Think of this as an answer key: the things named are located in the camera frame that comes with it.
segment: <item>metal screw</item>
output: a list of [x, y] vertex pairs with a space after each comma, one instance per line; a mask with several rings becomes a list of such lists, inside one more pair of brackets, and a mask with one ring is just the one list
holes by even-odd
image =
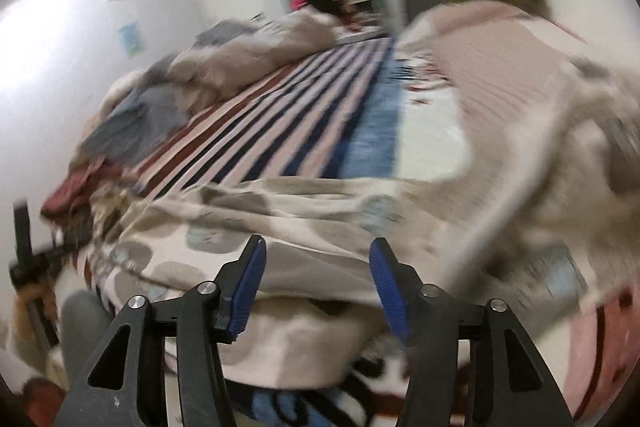
[[491, 302], [489, 302], [489, 306], [491, 306], [491, 309], [494, 312], [502, 313], [507, 311], [507, 303], [500, 299], [491, 299]]
[[203, 295], [208, 295], [210, 293], [213, 293], [217, 289], [218, 289], [218, 286], [216, 285], [216, 283], [211, 281], [205, 281], [205, 282], [201, 282], [200, 285], [198, 286], [198, 293], [201, 293]]
[[434, 284], [425, 284], [421, 288], [420, 293], [425, 297], [437, 297], [438, 294], [440, 293], [440, 290]]
[[137, 309], [142, 308], [143, 304], [146, 302], [144, 295], [133, 295], [132, 298], [129, 299], [129, 308]]

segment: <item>beige blanket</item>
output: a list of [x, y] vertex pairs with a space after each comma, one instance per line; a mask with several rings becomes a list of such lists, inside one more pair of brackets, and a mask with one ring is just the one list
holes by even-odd
[[[425, 282], [469, 300], [504, 298], [531, 333], [622, 283], [640, 264], [633, 225], [640, 193], [610, 190], [607, 139], [597, 124], [640, 117], [640, 81], [536, 51], [518, 30], [499, 30], [508, 40], [475, 43], [484, 67], [505, 62], [514, 81], [537, 96], [516, 97], [495, 112], [472, 89], [469, 76], [486, 73], [480, 62], [451, 75], [474, 149], [462, 176], [433, 184], [274, 178], [193, 187], [154, 203], [123, 199], [124, 217], [87, 252], [98, 285], [118, 306], [135, 293], [171, 298], [213, 279], [251, 233], [262, 234], [268, 263], [260, 299], [247, 331], [224, 346], [223, 365], [227, 378], [282, 389], [338, 383], [383, 327], [367, 264], [376, 236]], [[524, 46], [520, 53], [531, 49], [536, 57], [527, 62], [530, 80], [509, 69], [513, 39]], [[553, 74], [536, 77], [536, 68]], [[113, 196], [106, 188], [94, 196], [97, 235]], [[309, 297], [351, 304], [321, 312]]]

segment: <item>striped blanket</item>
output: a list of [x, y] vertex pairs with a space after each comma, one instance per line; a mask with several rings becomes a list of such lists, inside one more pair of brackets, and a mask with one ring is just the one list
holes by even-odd
[[156, 199], [196, 183], [338, 178], [391, 39], [337, 46], [204, 110], [135, 169]]

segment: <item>red cloth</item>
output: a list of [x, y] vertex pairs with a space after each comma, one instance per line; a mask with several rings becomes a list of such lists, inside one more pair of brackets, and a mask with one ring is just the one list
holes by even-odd
[[40, 213], [55, 221], [89, 204], [89, 198], [98, 186], [107, 180], [119, 180], [122, 166], [101, 157], [72, 171], [44, 202]]

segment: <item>blue poster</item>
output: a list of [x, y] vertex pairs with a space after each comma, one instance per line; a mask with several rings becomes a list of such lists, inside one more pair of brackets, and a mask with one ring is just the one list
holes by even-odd
[[140, 34], [140, 28], [137, 22], [132, 22], [123, 26], [118, 30], [120, 36], [120, 42], [124, 46], [127, 52], [127, 57], [131, 58], [135, 55], [141, 54], [145, 50], [144, 42], [142, 42], [142, 35]]

